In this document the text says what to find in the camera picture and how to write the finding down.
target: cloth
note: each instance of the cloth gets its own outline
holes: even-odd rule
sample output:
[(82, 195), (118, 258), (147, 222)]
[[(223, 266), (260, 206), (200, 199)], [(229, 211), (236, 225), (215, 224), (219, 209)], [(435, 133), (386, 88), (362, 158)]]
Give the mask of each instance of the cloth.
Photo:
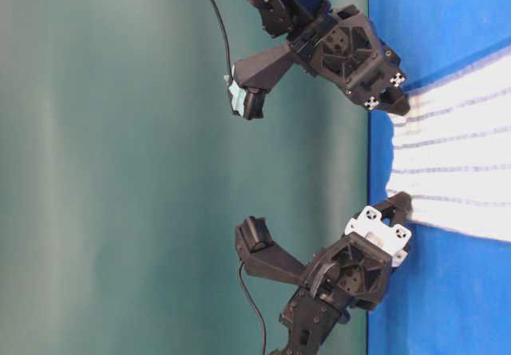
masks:
[(394, 162), (387, 192), (412, 195), (411, 219), (511, 241), (511, 49), (410, 94), (390, 115)]

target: white towel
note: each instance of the white towel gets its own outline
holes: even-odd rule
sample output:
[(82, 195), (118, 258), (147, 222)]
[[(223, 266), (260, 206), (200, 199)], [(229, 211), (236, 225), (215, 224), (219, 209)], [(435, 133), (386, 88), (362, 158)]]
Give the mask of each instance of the white towel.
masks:
[(410, 94), (394, 124), (393, 195), (412, 220), (511, 241), (511, 49)]

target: blue table surface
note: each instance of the blue table surface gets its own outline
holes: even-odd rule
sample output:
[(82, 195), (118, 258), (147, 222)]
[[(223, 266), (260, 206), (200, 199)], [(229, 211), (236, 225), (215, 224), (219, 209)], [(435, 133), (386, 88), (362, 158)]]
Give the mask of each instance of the blue table surface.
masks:
[[(370, 0), (408, 89), (511, 44), (511, 0)], [(370, 116), (370, 202), (386, 198), (388, 116)], [(370, 314), (370, 355), (500, 354), (511, 348), (511, 244), (410, 225), (411, 252)]]

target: white plastic part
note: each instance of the white plastic part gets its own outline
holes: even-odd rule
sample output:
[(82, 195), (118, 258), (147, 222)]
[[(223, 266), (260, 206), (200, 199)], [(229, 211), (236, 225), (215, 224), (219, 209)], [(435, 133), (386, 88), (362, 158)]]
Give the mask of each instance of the white plastic part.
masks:
[(350, 219), (344, 234), (357, 233), (392, 257), (392, 267), (399, 267), (408, 253), (404, 248), (412, 232), (400, 224), (389, 227), (382, 222), (382, 213), (366, 206), (357, 219)]

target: green backdrop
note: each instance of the green backdrop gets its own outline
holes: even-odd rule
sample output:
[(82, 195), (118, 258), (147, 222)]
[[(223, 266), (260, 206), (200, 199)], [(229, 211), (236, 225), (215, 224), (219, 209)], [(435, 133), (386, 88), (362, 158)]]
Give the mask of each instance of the green backdrop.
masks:
[[(275, 45), (218, 0), (233, 61)], [(366, 0), (333, 0), (335, 6)], [(206, 0), (0, 0), (0, 353), (257, 354), (233, 229), (306, 262), (366, 199), (366, 113), (293, 68), (230, 115)], [(294, 287), (248, 286), (268, 349)], [(365, 353), (365, 318), (322, 353)]]

